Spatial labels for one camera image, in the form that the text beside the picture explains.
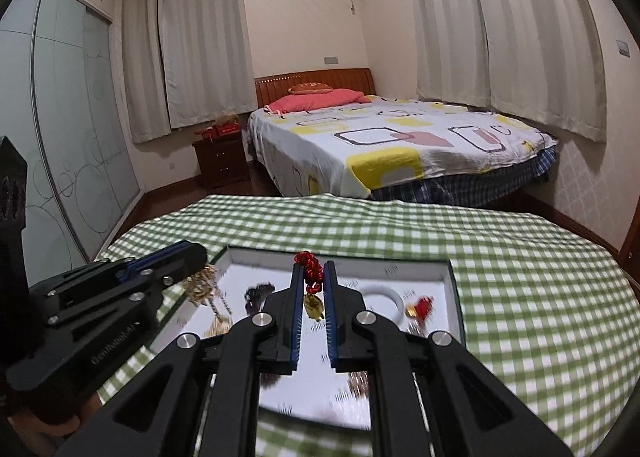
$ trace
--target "electrical outlet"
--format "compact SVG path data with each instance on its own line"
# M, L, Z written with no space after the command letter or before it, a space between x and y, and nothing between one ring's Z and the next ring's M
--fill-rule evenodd
M618 52L627 58L631 58L631 53L629 52L629 44L622 40L616 40L618 43Z

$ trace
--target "nightstand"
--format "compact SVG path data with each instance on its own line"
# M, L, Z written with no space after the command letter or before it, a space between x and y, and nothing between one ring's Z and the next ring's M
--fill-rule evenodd
M193 143L207 190L250 179L240 132Z

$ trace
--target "pink pillow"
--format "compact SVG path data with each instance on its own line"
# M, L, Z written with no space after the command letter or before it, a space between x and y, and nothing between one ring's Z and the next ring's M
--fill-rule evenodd
M289 114L290 112L308 112L342 104L370 102L362 92L356 92L350 88L335 88L326 94L290 94L268 104L266 109L273 114Z

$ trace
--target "frosted glass door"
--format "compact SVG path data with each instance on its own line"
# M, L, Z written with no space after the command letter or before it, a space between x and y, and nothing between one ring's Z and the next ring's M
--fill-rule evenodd
M118 118L109 60L109 26L87 11L83 29L84 73L98 148L111 188L118 204L125 210L140 188Z
M26 229L30 285L84 264L54 198L38 145L31 91L31 42L38 0L14 0L0 20L0 135L28 163Z
M108 26L76 0L41 0L36 113L62 207L93 258L139 192L118 120Z

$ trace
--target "white curtain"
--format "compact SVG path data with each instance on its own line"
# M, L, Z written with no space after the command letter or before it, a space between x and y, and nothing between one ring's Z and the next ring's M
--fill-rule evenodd
M255 110L244 0L160 0L172 128Z
M414 0L418 97L488 106L486 36L478 0Z
M158 0L123 0L122 59L133 142L171 132L158 36Z
M602 50L588 0L480 0L491 104L606 140Z

